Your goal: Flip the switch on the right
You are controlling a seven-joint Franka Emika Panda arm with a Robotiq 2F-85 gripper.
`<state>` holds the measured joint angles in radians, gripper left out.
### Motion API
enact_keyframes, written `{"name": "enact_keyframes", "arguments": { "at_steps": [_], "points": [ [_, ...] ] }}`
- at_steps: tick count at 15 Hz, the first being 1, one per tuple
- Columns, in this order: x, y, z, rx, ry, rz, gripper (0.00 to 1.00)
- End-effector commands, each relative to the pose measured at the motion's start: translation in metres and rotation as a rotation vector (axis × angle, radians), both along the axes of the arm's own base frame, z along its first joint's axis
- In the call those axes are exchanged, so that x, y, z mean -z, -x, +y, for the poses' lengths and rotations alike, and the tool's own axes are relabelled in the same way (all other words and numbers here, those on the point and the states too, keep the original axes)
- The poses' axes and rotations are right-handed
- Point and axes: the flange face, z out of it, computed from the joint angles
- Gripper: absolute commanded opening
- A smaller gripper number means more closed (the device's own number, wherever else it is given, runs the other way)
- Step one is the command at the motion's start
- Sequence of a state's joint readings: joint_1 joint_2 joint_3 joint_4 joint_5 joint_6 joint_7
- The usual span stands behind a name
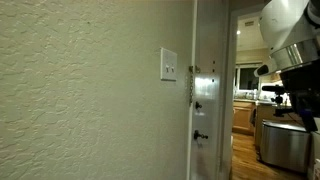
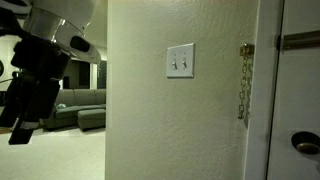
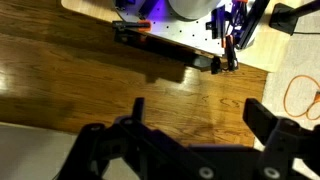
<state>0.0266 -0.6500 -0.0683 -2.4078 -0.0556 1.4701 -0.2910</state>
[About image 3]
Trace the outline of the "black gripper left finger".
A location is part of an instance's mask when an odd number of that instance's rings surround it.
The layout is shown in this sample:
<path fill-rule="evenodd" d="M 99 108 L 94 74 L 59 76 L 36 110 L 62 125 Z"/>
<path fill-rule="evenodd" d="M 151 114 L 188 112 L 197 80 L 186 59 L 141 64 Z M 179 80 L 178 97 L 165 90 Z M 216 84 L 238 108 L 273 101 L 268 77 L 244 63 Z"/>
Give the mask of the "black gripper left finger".
<path fill-rule="evenodd" d="M 132 114 L 119 117 L 107 128 L 102 123 L 85 125 L 76 138 L 56 180 L 102 180 L 113 159 L 122 158 L 142 177 L 139 148 L 121 128 L 120 121 L 129 125 L 144 120 L 145 99 L 136 98 Z"/>

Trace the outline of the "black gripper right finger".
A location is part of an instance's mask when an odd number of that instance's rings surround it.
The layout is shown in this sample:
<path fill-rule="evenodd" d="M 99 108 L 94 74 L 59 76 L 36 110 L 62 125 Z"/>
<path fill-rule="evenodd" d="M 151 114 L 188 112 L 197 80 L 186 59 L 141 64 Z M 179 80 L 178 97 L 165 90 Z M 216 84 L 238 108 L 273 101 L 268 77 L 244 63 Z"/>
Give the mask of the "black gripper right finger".
<path fill-rule="evenodd" d="M 320 175 L 319 125 L 305 129 L 290 118 L 274 115 L 254 98 L 245 101 L 243 121 L 264 146 L 256 166 L 261 180 L 309 180 L 293 169 L 295 159 Z"/>

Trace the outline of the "grey robot base cylinder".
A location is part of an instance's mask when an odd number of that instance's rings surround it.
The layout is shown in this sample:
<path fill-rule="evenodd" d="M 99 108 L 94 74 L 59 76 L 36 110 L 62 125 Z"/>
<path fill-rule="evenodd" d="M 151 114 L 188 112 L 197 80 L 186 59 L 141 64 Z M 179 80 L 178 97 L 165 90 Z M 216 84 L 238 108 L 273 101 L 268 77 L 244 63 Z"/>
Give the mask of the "grey robot base cylinder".
<path fill-rule="evenodd" d="M 181 17 L 196 20 L 223 5 L 222 0 L 168 0 L 171 8 Z"/>

